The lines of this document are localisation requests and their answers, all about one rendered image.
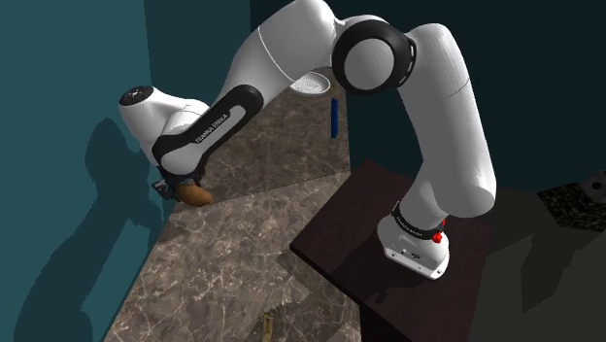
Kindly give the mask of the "brown potato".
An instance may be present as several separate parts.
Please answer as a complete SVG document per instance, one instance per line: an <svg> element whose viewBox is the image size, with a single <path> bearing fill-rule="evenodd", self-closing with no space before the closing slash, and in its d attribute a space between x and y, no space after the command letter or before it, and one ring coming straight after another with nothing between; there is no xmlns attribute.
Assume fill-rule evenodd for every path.
<svg viewBox="0 0 606 342"><path fill-rule="evenodd" d="M214 197L197 184L180 184L177 187L179 199L193 207L203 207L214 202Z"/></svg>

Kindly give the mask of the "dark brown robot stand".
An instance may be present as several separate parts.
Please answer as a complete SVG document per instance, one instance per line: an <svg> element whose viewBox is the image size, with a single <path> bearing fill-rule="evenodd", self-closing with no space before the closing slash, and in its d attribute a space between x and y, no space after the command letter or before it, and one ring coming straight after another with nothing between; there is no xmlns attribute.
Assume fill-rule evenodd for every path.
<svg viewBox="0 0 606 342"><path fill-rule="evenodd" d="M388 259L377 226L411 183L365 160L290 248L358 304L361 342L468 342L490 228L448 218L451 260L435 281Z"/></svg>

